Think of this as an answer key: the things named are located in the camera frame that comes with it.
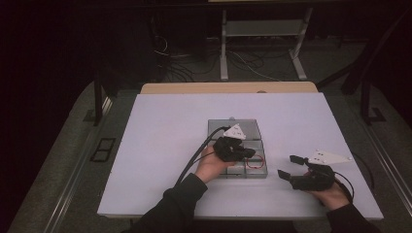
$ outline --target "hand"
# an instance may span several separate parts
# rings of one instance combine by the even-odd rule
[[[194,173],[200,180],[204,183],[216,178],[223,169],[233,166],[235,162],[223,162],[219,159],[214,153],[214,149],[211,146],[208,146],[203,150],[201,156],[204,156],[199,161],[196,172]]]
[[[339,209],[350,203],[342,188],[337,183],[334,183],[330,189],[324,191],[306,192],[311,193],[316,198],[321,200],[330,211]]]

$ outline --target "gray floor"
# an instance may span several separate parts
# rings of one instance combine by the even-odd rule
[[[173,59],[174,71],[170,72],[165,82],[182,82],[184,76],[189,81],[188,73],[196,82],[219,82],[220,69],[216,45],[211,41],[209,59],[206,62],[194,62],[182,53]],[[260,76],[229,64],[229,81],[297,81],[292,63],[287,55],[291,47],[290,40],[276,39],[271,42],[259,39],[248,42],[229,42],[230,59],[240,55],[243,59],[255,59],[253,65],[261,60],[251,54],[264,55],[264,64],[256,71]],[[308,81],[319,82],[340,68],[352,62],[361,52],[362,44],[348,44],[338,48],[334,39],[305,42],[300,51],[302,65],[308,75]],[[372,89],[371,107],[379,109],[386,121],[365,125],[360,119],[360,95],[357,92],[344,96],[339,91],[344,78],[321,89],[326,96],[333,114],[352,152],[366,161],[375,181],[371,188],[385,219],[374,221],[383,232],[412,232],[412,218],[405,208],[399,192],[388,176],[390,171],[382,166],[388,158],[385,152],[404,178],[406,187],[412,185],[412,131],[397,114],[378,89]],[[30,189],[21,206],[10,232],[121,232],[129,226],[128,219],[108,219],[96,214],[102,191],[110,174],[121,136],[139,90],[123,90],[117,98],[108,103],[108,111],[99,126],[87,121],[87,112],[93,109],[92,83],[79,96],[70,116],[67,118],[60,135],[46,160],[36,182]],[[101,138],[116,138],[115,146],[107,162],[89,161]],[[360,169],[371,187],[371,178],[365,166],[357,160]],[[325,219],[315,221],[296,221],[299,232],[329,232]]]

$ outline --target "white tabletop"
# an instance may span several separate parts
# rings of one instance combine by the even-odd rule
[[[310,219],[326,209],[311,195],[277,175],[302,175],[291,154],[315,150],[352,156],[322,93],[138,95],[98,214],[141,216],[172,187],[207,137],[208,119],[255,118],[266,154],[268,176],[261,180],[214,180],[197,203],[204,218]],[[355,188],[354,204],[369,219],[383,218],[355,162],[331,166]]]

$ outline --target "person's left hand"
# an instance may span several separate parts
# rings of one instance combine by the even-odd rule
[[[204,183],[216,178],[223,169],[233,166],[235,162],[223,162],[219,159],[214,153],[214,149],[211,146],[208,146],[203,150],[201,156],[204,156],[199,161],[196,172],[194,173],[200,180]]]

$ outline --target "dark sleeve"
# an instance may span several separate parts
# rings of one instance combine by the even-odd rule
[[[155,207],[145,213],[128,232],[182,232],[193,220],[196,202],[207,190],[196,175],[167,189]]]
[[[381,232],[375,225],[367,221],[352,204],[331,211],[326,215],[333,233]]]

